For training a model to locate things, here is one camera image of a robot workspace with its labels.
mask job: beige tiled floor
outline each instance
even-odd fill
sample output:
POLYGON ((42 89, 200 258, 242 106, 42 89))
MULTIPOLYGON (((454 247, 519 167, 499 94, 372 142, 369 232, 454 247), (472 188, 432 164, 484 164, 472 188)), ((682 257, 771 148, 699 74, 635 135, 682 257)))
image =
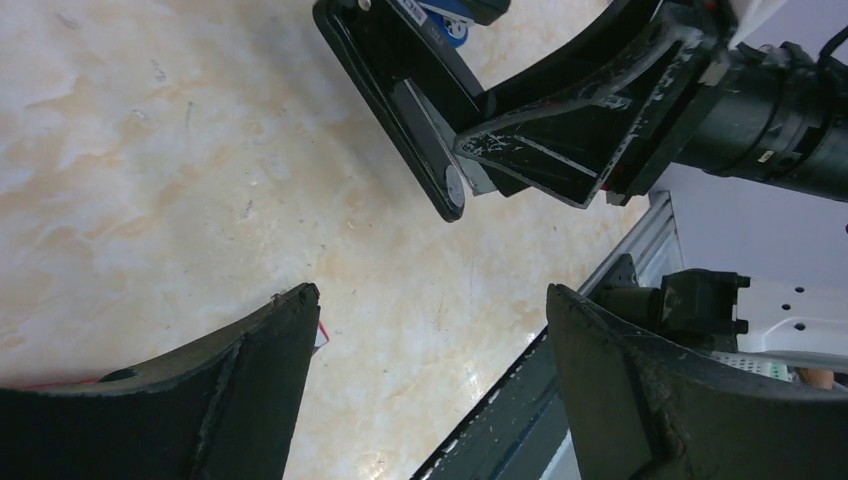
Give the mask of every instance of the beige tiled floor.
MULTIPOLYGON (((516 0, 492 85, 603 1, 516 0)), ((537 192, 436 214, 308 0, 0 2, 0 381, 97 376, 302 281, 314 357, 286 478, 411 474, 644 211, 537 192)))

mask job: marble floor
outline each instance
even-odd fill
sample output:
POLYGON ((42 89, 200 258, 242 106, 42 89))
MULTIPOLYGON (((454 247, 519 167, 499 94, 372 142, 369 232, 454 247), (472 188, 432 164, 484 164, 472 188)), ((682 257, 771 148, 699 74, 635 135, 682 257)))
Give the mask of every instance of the marble floor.
MULTIPOLYGON (((605 0, 514 0, 484 86, 605 0)), ((313 358, 285 478, 406 478, 647 207, 536 191, 444 223, 310 0, 0 1, 0 382, 96 377, 303 281, 313 358)))

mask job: white wall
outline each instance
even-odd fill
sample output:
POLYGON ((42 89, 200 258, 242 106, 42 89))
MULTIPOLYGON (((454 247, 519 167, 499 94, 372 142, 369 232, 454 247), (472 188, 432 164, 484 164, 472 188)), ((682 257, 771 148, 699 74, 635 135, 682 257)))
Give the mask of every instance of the white wall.
MULTIPOLYGON (((792 41, 816 58, 846 24, 845 0, 789 0, 745 42, 792 41)), ((848 60, 848 46, 836 56, 848 60)), ((672 192, 687 268, 848 288, 848 204, 680 165, 672 165, 654 189, 672 192)))

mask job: sticker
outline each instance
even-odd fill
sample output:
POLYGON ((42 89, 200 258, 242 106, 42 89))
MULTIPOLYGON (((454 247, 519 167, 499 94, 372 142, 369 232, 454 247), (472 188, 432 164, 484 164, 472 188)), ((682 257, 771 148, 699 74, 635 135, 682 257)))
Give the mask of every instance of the sticker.
POLYGON ((415 0, 398 0, 398 3, 404 10, 406 10, 406 13, 415 20, 415 23, 417 23, 419 27, 424 25, 424 22, 427 21, 427 14, 424 13, 424 9, 421 8, 415 0))

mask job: black cylindrical motor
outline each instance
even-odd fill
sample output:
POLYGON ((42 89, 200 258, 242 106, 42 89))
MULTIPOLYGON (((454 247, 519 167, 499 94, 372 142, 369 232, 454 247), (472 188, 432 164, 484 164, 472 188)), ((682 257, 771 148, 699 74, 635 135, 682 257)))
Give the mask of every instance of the black cylindrical motor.
POLYGON ((848 72, 800 47, 740 48, 734 82, 676 163, 848 202, 848 72))

